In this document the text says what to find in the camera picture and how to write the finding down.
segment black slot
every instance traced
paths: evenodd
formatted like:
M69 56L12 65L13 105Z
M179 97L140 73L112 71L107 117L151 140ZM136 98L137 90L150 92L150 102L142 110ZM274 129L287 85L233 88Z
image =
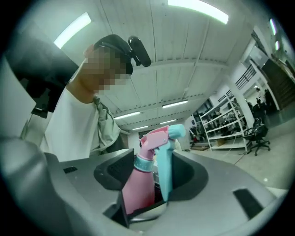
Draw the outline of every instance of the black slot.
M67 168L64 168L64 172L67 174L67 173L71 173L71 172L74 172L76 171L77 168L74 167L74 166L70 166L70 167L67 167Z
M248 189L238 189L233 192L249 219L262 211L261 204L253 197Z
M98 165L94 177L104 188L121 191L133 171L134 150L118 155Z
M129 228L122 192L118 196L117 203L107 208L103 214L118 224Z
M208 183L208 173L201 164L173 152L173 190L168 201L185 201L196 197Z

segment white t-shirt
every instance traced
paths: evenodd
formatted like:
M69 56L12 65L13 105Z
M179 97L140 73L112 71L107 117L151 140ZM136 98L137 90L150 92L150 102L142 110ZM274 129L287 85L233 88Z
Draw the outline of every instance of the white t-shirt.
M59 161L88 158L99 145L98 111L94 103L80 102L66 88L46 128L40 149Z

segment grey floor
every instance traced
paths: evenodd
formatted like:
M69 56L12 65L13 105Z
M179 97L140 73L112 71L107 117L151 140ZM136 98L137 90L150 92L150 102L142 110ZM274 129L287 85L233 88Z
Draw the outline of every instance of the grey floor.
M289 189L295 176L295 118L270 129L271 150L244 155L245 149L191 152L238 166L267 187Z
M295 118L295 102L289 104L283 110L266 116L265 124L268 128L273 128Z

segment metal shelving unit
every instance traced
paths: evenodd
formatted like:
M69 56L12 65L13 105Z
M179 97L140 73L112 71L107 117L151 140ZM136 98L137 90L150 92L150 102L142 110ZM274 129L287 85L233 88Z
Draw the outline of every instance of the metal shelving unit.
M207 140L209 142L209 147L210 147L211 151L215 150L215 149L230 149L230 148L245 148L245 150L247 151L247 143L246 143L246 140L243 138L245 130L243 130L242 124L241 124L241 120L243 119L243 116L238 117L238 112L237 112L236 108L233 106L232 100L233 100L233 98L230 99L228 97L228 95L225 94L225 98L218 105L213 107L211 110L206 112L204 115L200 116L200 119L201 119L201 122L202 122L202 124L204 126L205 133L206 133ZM223 112L219 116L217 116L217 117L215 117L215 118L213 118L213 119L211 119L209 121L204 122L204 118L206 116L210 115L212 112L218 110L222 106L227 105L228 103L230 103L230 105L232 107L231 109ZM208 125L208 124L210 124L212 122L215 123L216 121L218 121L218 119L220 119L223 116L229 114L230 112L234 113L234 115L236 117L235 121L233 121L233 122L231 122L229 124L217 127L215 129L212 129L212 130L206 129L206 125ZM231 125L236 124L236 123L238 123L241 131L233 133L231 135L226 135L226 136L221 136L220 134L216 134L218 131L220 131L220 129L231 126ZM232 140L227 140L226 143L221 145L221 146L217 146L215 144L216 140L223 139L223 138L229 138L229 137L236 137L236 138L232 139Z

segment fluorescent light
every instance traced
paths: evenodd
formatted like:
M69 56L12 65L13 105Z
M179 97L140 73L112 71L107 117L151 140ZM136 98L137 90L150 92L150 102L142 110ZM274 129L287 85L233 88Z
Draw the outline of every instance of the fluorescent light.
M273 35L276 35L277 31L276 31L276 27L275 27L275 24L274 24L273 20L270 19L269 22L271 23L271 29L272 29Z
M135 128L135 129L132 129L132 130L139 130L139 129L144 129L144 128L147 128L148 127L148 125L147 126L142 126L142 127L139 127L139 128Z
M62 48L66 42L70 40L79 30L83 29L91 22L87 12L83 13L76 20L74 20L66 29L57 37L54 44Z
M165 124L165 123L173 122L173 121L176 121L176 120L168 120L168 121L162 122L162 123L160 123L160 124Z
M278 50L280 48L280 43L276 41L275 46L276 46L276 50Z
M198 12L202 12L221 21L224 24L227 24L227 21L229 19L229 16L221 10L199 0L168 0L168 5L185 7Z
M140 112L134 112L134 113L130 113L130 114L123 115L123 116L117 116L114 119L119 120L119 119L122 119L122 118L125 118L125 117L134 116L134 115L138 115L138 114L140 114Z
M187 102L188 102L188 100L180 101L180 102L164 105L164 106L162 106L162 108L168 108L168 107L171 107L171 106L177 106L177 105L184 104L184 103L187 103Z

